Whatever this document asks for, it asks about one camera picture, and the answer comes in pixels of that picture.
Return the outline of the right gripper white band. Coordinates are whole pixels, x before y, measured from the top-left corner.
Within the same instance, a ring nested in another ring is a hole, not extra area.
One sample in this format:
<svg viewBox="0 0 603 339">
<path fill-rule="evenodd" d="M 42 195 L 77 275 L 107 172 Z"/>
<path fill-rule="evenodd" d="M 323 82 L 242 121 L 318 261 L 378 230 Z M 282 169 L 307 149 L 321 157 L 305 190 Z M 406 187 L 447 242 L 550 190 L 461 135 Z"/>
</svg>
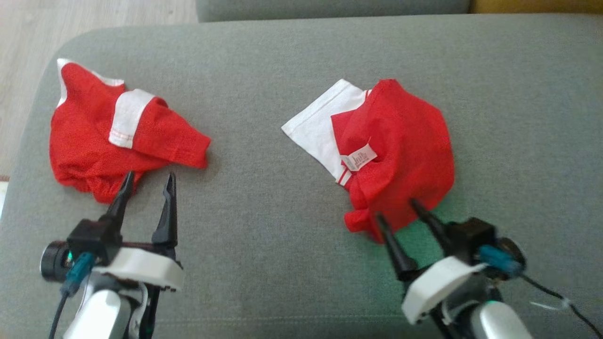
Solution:
<svg viewBox="0 0 603 339">
<path fill-rule="evenodd" d="M 415 325 L 424 318 L 424 314 L 429 313 L 452 292 L 461 287 L 473 273 L 484 270 L 488 264 L 480 263 L 470 266 L 457 257 L 450 256 L 452 245 L 442 221 L 417 199 L 411 198 L 410 204 L 418 219 L 428 226 L 443 255 L 448 256 L 433 264 L 418 277 L 419 266 L 416 260 L 406 253 L 396 239 L 386 217 L 381 213 L 375 214 L 375 220 L 397 279 L 402 283 L 411 283 L 401 304 L 401 310 L 407 321 Z"/>
</svg>

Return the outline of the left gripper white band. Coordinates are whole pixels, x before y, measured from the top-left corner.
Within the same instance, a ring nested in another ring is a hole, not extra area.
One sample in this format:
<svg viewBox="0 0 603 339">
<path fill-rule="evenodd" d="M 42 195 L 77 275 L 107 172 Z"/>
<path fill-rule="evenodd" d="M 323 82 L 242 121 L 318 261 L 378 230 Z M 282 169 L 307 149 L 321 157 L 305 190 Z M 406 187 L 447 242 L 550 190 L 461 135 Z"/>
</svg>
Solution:
<svg viewBox="0 0 603 339">
<path fill-rule="evenodd" d="M 134 192 L 134 171 L 122 182 L 107 212 L 98 221 L 122 226 L 125 209 Z M 153 245 L 174 249 L 178 245 L 177 180 L 170 172 L 164 186 L 164 206 L 159 223 L 152 234 Z M 176 260 L 137 247 L 120 246 L 107 264 L 95 266 L 93 272 L 112 277 L 146 283 L 160 288 L 179 291 L 183 288 L 185 273 Z"/>
</svg>

